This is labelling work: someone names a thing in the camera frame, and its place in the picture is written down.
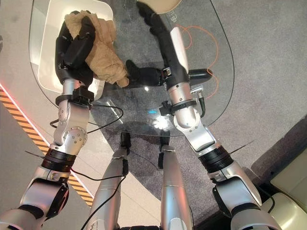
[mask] silver robot leg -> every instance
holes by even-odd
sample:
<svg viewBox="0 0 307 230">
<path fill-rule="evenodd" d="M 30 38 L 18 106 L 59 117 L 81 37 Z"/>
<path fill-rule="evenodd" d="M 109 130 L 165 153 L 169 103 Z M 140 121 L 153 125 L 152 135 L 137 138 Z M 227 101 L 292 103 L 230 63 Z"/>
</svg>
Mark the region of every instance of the silver robot leg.
<svg viewBox="0 0 307 230">
<path fill-rule="evenodd" d="M 103 178 L 120 176 L 128 172 L 127 149 L 118 149 L 112 157 Z M 103 180 L 95 194 L 91 214 L 112 194 L 121 181 L 121 177 Z M 114 197 L 105 203 L 91 218 L 87 225 L 88 230 L 114 230 L 118 226 L 120 208 L 120 186 Z"/>
<path fill-rule="evenodd" d="M 161 200 L 161 227 L 163 230 L 191 230 L 192 219 L 175 150 L 162 147 L 163 187 Z"/>
</svg>

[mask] black cable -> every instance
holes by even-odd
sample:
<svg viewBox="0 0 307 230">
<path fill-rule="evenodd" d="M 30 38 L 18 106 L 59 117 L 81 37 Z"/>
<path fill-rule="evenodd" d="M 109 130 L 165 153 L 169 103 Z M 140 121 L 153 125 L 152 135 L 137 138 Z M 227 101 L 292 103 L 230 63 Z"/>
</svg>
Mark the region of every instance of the black cable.
<svg viewBox="0 0 307 230">
<path fill-rule="evenodd" d="M 151 165 L 153 165 L 157 170 L 159 170 L 158 167 L 157 167 L 154 163 L 152 163 L 150 160 L 148 160 L 147 158 L 141 156 L 140 154 L 137 154 L 137 153 L 134 152 L 134 151 L 131 151 L 131 150 L 130 150 L 130 152 L 133 153 L 133 154 L 135 154 L 135 155 L 137 155 L 138 157 L 141 157 L 141 158 L 143 158 L 144 160 L 148 161 L 148 162 L 149 162 Z"/>
<path fill-rule="evenodd" d="M 106 125 L 104 125 L 104 126 L 98 125 L 98 124 L 95 124 L 95 123 L 92 123 L 92 122 L 89 122 L 89 123 L 92 124 L 92 125 L 96 125 L 96 126 L 100 126 L 100 127 L 97 128 L 97 129 L 94 129 L 94 130 L 92 130 L 92 131 L 87 132 L 88 134 L 89 134 L 89 133 L 93 133 L 93 132 L 95 132 L 95 131 L 97 131 L 97 130 L 100 130 L 100 129 L 102 129 L 102 128 L 105 128 L 105 127 L 109 126 L 110 124 L 112 124 L 112 123 L 118 121 L 119 119 L 121 119 L 121 118 L 123 117 L 123 115 L 124 115 L 124 111 L 123 111 L 121 108 L 116 107 L 116 106 L 103 105 L 103 104 L 93 104 L 93 106 L 100 106 L 100 107 L 118 109 L 118 110 L 121 111 L 121 115 L 120 115 L 117 119 L 115 119 L 114 121 L 112 121 L 112 122 L 110 122 L 110 123 L 108 123 L 108 124 L 106 124 Z M 54 123 L 57 123 L 57 122 L 59 122 L 58 119 L 57 119 L 57 120 L 54 120 L 54 121 L 51 121 L 49 124 L 50 124 L 53 128 L 57 128 L 55 125 L 53 125 Z"/>
<path fill-rule="evenodd" d="M 113 198 L 113 196 L 115 196 L 115 194 L 116 194 L 116 192 L 117 192 L 117 190 L 118 190 L 120 184 L 123 182 L 123 180 L 124 180 L 125 178 L 126 178 L 126 176 L 124 176 L 124 178 L 120 180 L 120 182 L 119 182 L 119 184 L 117 185 L 117 187 L 116 187 L 114 193 L 113 193 L 105 202 L 103 202 L 98 208 L 96 208 L 94 212 L 92 212 L 92 214 L 88 217 L 88 219 L 86 220 L 86 222 L 83 224 L 81 230 L 83 230 L 83 229 L 85 228 L 85 226 L 86 226 L 87 223 L 90 221 L 90 219 L 93 217 L 93 215 L 94 215 L 103 205 L 105 205 L 106 202 L 108 202 L 110 199 Z"/>
<path fill-rule="evenodd" d="M 193 223 L 193 228 L 192 229 L 194 229 L 194 216 L 193 216 L 193 211 L 192 211 L 192 209 L 191 209 L 191 206 L 189 205 L 189 208 L 190 208 L 190 211 L 191 211 L 191 214 L 192 214 L 192 223 Z"/>
<path fill-rule="evenodd" d="M 81 176 L 84 176 L 84 177 L 86 177 L 86 178 L 88 178 L 88 179 L 90 179 L 90 180 L 92 180 L 92 181 L 104 181 L 104 180 L 107 180 L 107 179 L 118 178 L 118 177 L 123 177 L 123 176 L 124 176 L 124 175 L 119 175 L 119 176 L 110 176 L 110 177 L 101 178 L 101 179 L 94 179 L 94 178 L 92 178 L 92 177 L 89 177 L 89 176 L 87 176 L 87 175 L 81 173 L 81 172 L 77 172 L 77 171 L 75 171 L 74 169 L 71 169 L 71 171 L 73 171 L 74 173 L 79 174 L 79 175 L 81 175 Z"/>
<path fill-rule="evenodd" d="M 52 127 L 57 128 L 57 126 L 54 125 L 54 123 L 57 123 L 57 122 L 59 122 L 58 119 L 57 119 L 57 120 L 54 120 L 54 121 L 51 121 L 49 124 L 50 124 Z"/>
<path fill-rule="evenodd" d="M 224 33 L 224 35 L 225 35 L 226 41 L 227 41 L 228 46 L 229 46 L 229 49 L 230 49 L 230 54 L 231 54 L 231 58 L 232 58 L 232 68 L 233 68 L 233 70 L 234 70 L 234 75 L 233 75 L 233 77 L 234 77 L 234 82 L 235 82 L 235 62 L 234 62 L 234 55 L 233 55 L 233 53 L 232 53 L 232 49 L 231 49 L 231 46 L 230 46 L 230 44 L 229 44 L 229 40 L 228 40 L 228 38 L 227 38 L 227 36 L 226 36 L 226 32 L 225 32 L 225 30 L 224 30 L 224 27 L 223 27 L 223 25 L 222 25 L 222 22 L 221 22 L 221 20 L 220 20 L 220 17 L 219 17 L 219 15 L 217 14 L 216 9 L 215 9 L 215 7 L 214 7 L 214 5 L 213 5 L 213 3 L 212 3 L 212 0 L 210 0 L 210 3 L 211 3 L 211 5 L 212 5 L 212 7 L 213 7 L 213 10 L 214 10 L 214 12 L 215 12 L 215 14 L 216 14 L 216 17 L 217 17 L 219 23 L 220 23 L 220 25 L 221 25 L 222 31 L 223 31 L 223 33 Z M 221 115 L 225 112 L 225 110 L 227 109 L 227 107 L 228 107 L 228 105 L 229 105 L 229 103 L 230 103 L 231 97 L 232 97 L 232 93 L 234 92 L 234 82 L 233 82 L 233 84 L 232 84 L 231 96 L 230 96 L 230 99 L 229 99 L 229 101 L 228 101 L 228 103 L 227 103 L 225 109 L 221 112 L 221 114 L 220 114 L 211 124 L 213 124 L 217 119 L 219 119 L 220 116 L 221 116 Z"/>
<path fill-rule="evenodd" d="M 101 126 L 101 125 L 98 125 L 98 124 L 93 124 L 92 122 L 89 122 L 90 124 L 97 125 L 97 126 L 100 126 L 100 127 L 97 128 L 97 129 L 94 129 L 94 130 L 92 130 L 92 131 L 87 132 L 88 134 L 89 134 L 89 133 L 93 133 L 93 132 L 95 132 L 95 131 L 97 131 L 97 130 L 100 130 L 100 129 L 104 128 L 104 127 L 109 126 L 110 124 L 112 124 L 112 123 L 118 121 L 119 119 L 121 119 L 121 118 L 123 117 L 123 115 L 124 115 L 124 111 L 122 110 L 122 108 L 119 108 L 119 107 L 117 107 L 117 106 L 103 105 L 103 104 L 93 104 L 93 106 L 100 106 L 100 107 L 118 109 L 118 110 L 121 111 L 121 115 L 120 115 L 117 119 L 115 119 L 114 121 L 112 121 L 112 122 L 110 122 L 110 123 L 108 123 L 108 124 L 106 124 L 106 125 L 104 125 L 104 126 Z"/>
<path fill-rule="evenodd" d="M 271 200 L 272 200 L 272 206 L 269 209 L 268 213 L 272 212 L 273 208 L 275 207 L 275 200 L 273 198 L 273 196 L 271 196 L 267 191 L 265 191 L 264 189 L 262 189 L 259 186 L 256 186 L 259 190 L 261 190 L 265 195 L 267 195 Z"/>
<path fill-rule="evenodd" d="M 35 153 L 32 153 L 32 152 L 29 152 L 29 151 L 27 151 L 27 150 L 25 150 L 25 152 L 26 152 L 26 153 L 29 153 L 29 154 L 31 154 L 31 155 L 33 155 L 33 156 L 39 157 L 39 158 L 41 158 L 41 159 L 44 159 L 44 158 L 45 158 L 45 157 L 43 157 L 43 156 L 39 156 L 39 155 L 37 155 L 37 154 L 35 154 Z"/>
</svg>

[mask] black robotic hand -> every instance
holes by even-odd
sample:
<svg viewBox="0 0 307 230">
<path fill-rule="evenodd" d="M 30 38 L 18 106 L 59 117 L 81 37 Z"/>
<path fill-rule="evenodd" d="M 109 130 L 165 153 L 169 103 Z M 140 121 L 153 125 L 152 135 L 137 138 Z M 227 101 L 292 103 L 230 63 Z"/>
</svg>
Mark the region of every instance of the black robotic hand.
<svg viewBox="0 0 307 230">
<path fill-rule="evenodd" d="M 95 40 L 95 28 L 88 17 L 82 19 L 79 35 L 72 38 L 63 22 L 56 40 L 55 70 L 61 84 L 66 79 L 75 79 L 88 86 L 93 82 L 93 72 L 85 63 Z"/>
<path fill-rule="evenodd" d="M 144 18 L 146 24 L 150 28 L 150 32 L 155 35 L 159 42 L 160 52 L 164 61 L 165 69 L 163 73 L 163 81 L 166 88 L 169 89 L 178 83 L 189 82 L 187 62 L 179 60 L 178 54 L 184 54 L 185 50 L 178 46 L 180 35 L 176 34 L 176 30 L 169 31 L 160 16 L 156 14 L 148 5 L 137 2 L 140 15 Z"/>
</svg>

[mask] gray floor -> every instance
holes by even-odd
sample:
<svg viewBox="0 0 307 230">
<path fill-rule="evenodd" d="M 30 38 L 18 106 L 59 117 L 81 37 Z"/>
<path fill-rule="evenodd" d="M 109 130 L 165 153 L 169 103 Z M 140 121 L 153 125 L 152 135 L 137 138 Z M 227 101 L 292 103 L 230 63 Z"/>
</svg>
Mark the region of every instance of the gray floor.
<svg viewBox="0 0 307 230">
<path fill-rule="evenodd" d="M 25 152 L 41 151 L 0 103 L 0 213 L 19 206 L 24 190 L 42 160 Z M 80 229 L 90 209 L 70 186 L 60 215 L 45 222 L 44 230 Z"/>
<path fill-rule="evenodd" d="M 276 160 L 270 160 L 270 148 L 307 113 L 307 2 L 213 3 L 233 50 L 236 76 L 230 104 L 210 129 L 229 152 L 253 141 L 233 158 L 249 175 L 268 179 L 268 168 L 281 165 L 277 154 Z M 98 123 L 104 119 L 95 113 L 94 117 Z M 118 132 L 105 129 L 103 133 L 115 149 Z M 155 168 L 158 143 L 159 138 L 132 135 L 130 171 L 160 198 L 162 174 Z M 285 143 L 292 146 L 295 141 L 288 138 Z M 189 202 L 199 223 L 218 209 L 213 184 L 183 137 L 171 138 L 171 145 L 177 149 Z M 280 156 L 287 154 L 288 161 L 295 155 L 283 148 L 278 151 Z"/>
</svg>

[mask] orange cable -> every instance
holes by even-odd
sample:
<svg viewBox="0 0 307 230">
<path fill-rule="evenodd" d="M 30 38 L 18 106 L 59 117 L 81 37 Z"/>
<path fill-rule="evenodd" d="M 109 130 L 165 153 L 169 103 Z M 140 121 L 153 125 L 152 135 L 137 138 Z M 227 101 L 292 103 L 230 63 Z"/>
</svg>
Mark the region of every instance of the orange cable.
<svg viewBox="0 0 307 230">
<path fill-rule="evenodd" d="M 190 26 L 184 27 L 184 26 L 182 26 L 182 25 L 180 25 L 180 24 L 176 24 L 176 26 L 179 26 L 180 28 L 183 29 L 183 32 L 186 31 L 186 32 L 188 32 L 188 34 L 189 34 L 189 37 L 190 37 L 190 44 L 189 44 L 189 46 L 188 46 L 186 49 L 190 48 L 191 45 L 192 45 L 192 37 L 191 37 L 191 34 L 190 34 L 189 31 L 188 31 L 188 29 L 190 29 L 190 28 L 199 29 L 199 30 L 201 30 L 201 31 L 203 31 L 203 32 L 205 32 L 205 33 L 207 33 L 207 34 L 213 39 L 213 41 L 215 42 L 215 47 L 216 47 L 216 55 L 215 55 L 214 61 L 213 61 L 213 62 L 211 63 L 211 65 L 207 68 L 207 69 L 210 69 L 210 68 L 216 63 L 216 61 L 217 61 L 217 59 L 218 59 L 218 54 L 219 54 L 219 46 L 218 46 L 217 40 L 216 40 L 216 38 L 214 37 L 214 35 L 211 34 L 208 30 L 202 28 L 201 26 L 190 25 Z M 206 99 L 209 99 L 209 98 L 213 97 L 213 96 L 216 94 L 216 92 L 217 92 L 217 90 L 218 90 L 218 88 L 219 88 L 219 80 L 218 80 L 218 78 L 217 78 L 213 73 L 210 73 L 208 70 L 207 70 L 207 72 L 208 72 L 211 76 L 213 76 L 213 77 L 214 77 L 214 80 L 216 81 L 216 87 L 215 87 L 214 92 L 213 92 L 212 94 L 210 94 L 208 97 L 206 97 Z"/>
</svg>

